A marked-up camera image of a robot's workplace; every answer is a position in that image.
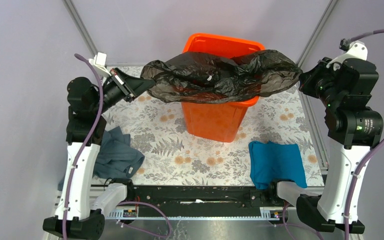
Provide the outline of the black trash bag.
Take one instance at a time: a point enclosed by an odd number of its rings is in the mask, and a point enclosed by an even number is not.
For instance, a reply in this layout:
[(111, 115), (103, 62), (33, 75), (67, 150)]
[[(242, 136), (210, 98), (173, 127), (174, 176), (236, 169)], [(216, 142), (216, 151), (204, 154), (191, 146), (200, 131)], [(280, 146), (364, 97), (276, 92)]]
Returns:
[(187, 51), (147, 63), (140, 78), (154, 81), (147, 92), (165, 103), (224, 104), (286, 91), (302, 73), (295, 62), (273, 49), (232, 58)]

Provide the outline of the orange plastic trash bin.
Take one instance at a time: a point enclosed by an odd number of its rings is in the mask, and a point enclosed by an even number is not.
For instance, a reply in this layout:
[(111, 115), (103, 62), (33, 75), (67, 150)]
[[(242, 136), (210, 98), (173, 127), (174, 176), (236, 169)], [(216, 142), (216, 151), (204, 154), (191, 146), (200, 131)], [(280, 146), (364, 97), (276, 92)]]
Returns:
[[(265, 47), (256, 41), (210, 33), (194, 33), (188, 38), (183, 51), (232, 58), (264, 49)], [(186, 130), (196, 137), (231, 143), (248, 109), (258, 100), (259, 97), (256, 96), (246, 101), (220, 104), (182, 102)]]

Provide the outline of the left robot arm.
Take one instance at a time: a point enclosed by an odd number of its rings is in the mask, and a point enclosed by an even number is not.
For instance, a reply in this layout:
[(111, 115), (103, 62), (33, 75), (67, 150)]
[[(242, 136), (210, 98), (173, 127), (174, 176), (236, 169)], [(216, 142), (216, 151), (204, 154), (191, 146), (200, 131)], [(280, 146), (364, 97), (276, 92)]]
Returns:
[(91, 203), (91, 180), (107, 125), (103, 113), (120, 101), (132, 102), (154, 85), (153, 80), (119, 68), (111, 69), (105, 82), (93, 84), (77, 77), (68, 83), (67, 166), (55, 214), (42, 224), (45, 232), (63, 239), (97, 240), (104, 231), (105, 214), (119, 202), (124, 206), (134, 202), (134, 190), (115, 183)]

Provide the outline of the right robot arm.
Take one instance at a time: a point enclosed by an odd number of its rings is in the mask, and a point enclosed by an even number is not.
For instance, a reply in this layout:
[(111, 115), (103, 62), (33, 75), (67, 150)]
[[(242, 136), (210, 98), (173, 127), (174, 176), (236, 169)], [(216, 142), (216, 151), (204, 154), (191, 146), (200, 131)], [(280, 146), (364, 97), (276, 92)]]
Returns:
[(325, 106), (330, 165), (322, 193), (290, 179), (274, 180), (266, 193), (271, 205), (293, 205), (299, 220), (318, 232), (365, 231), (358, 219), (358, 199), (369, 152), (380, 143), (384, 129), (382, 116), (368, 107), (378, 79), (376, 66), (356, 57), (342, 62), (325, 57), (299, 77), (299, 90)]

